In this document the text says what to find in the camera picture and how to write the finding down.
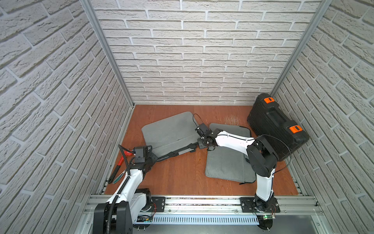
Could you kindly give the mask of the grey zippered laptop bag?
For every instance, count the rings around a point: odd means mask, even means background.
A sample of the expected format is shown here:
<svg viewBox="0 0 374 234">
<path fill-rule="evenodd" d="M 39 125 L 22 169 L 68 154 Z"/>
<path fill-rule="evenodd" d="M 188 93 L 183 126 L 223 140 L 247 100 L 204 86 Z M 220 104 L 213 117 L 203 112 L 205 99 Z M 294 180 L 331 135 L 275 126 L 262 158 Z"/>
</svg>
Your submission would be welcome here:
<svg viewBox="0 0 374 234">
<path fill-rule="evenodd" d="M 191 112 L 184 112 L 142 128 L 145 143 L 153 147 L 158 162 L 195 152 L 200 137 L 194 121 Z"/>
</svg>

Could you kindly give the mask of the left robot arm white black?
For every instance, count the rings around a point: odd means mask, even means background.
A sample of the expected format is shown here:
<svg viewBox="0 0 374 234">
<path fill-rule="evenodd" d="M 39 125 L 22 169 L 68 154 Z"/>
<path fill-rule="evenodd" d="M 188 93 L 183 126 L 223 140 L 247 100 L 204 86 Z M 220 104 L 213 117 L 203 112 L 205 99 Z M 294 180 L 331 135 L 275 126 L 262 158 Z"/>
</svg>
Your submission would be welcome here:
<svg viewBox="0 0 374 234">
<path fill-rule="evenodd" d="M 98 204 L 94 210 L 94 234 L 110 234 L 113 216 L 116 217 L 114 231 L 117 234 L 133 232 L 133 225 L 140 211 L 150 206 L 150 193 L 145 190 L 137 191 L 137 188 L 156 162 L 157 156 L 151 153 L 144 163 L 126 166 L 125 177 L 119 188 L 107 202 Z"/>
</svg>

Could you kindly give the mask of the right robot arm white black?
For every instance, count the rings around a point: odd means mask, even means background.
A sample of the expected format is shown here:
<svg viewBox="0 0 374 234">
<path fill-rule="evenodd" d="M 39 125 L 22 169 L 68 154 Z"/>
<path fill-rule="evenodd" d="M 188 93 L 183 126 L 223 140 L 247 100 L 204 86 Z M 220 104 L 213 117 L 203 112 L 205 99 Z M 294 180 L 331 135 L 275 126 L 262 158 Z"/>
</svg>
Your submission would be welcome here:
<svg viewBox="0 0 374 234">
<path fill-rule="evenodd" d="M 236 150 L 245 155 L 246 161 L 256 174 L 257 189 L 252 209 L 258 212 L 275 211 L 271 202 L 274 198 L 273 179 L 279 157 L 267 139 L 238 136 L 221 129 L 212 131 L 209 128 L 195 129 L 206 147 L 221 146 Z"/>
</svg>

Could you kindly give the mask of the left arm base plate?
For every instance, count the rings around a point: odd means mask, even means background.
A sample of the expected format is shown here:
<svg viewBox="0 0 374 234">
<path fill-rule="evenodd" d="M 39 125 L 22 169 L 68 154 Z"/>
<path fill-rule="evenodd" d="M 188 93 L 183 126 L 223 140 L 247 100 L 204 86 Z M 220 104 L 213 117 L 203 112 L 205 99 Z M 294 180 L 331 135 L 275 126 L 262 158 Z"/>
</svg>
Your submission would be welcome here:
<svg viewBox="0 0 374 234">
<path fill-rule="evenodd" d="M 142 209 L 143 212 L 162 213 L 165 210 L 166 197 L 152 196 L 147 200 L 146 206 Z"/>
</svg>

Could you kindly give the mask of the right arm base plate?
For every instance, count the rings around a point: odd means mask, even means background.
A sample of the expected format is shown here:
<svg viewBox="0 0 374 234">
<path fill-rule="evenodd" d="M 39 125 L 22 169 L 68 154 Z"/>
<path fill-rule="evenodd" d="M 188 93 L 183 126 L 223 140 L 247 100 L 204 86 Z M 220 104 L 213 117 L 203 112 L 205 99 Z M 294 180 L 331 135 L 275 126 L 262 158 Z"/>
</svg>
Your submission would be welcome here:
<svg viewBox="0 0 374 234">
<path fill-rule="evenodd" d="M 277 199 L 272 196 L 268 201 L 258 197 L 239 198 L 243 213 L 280 213 L 280 205 Z"/>
</svg>

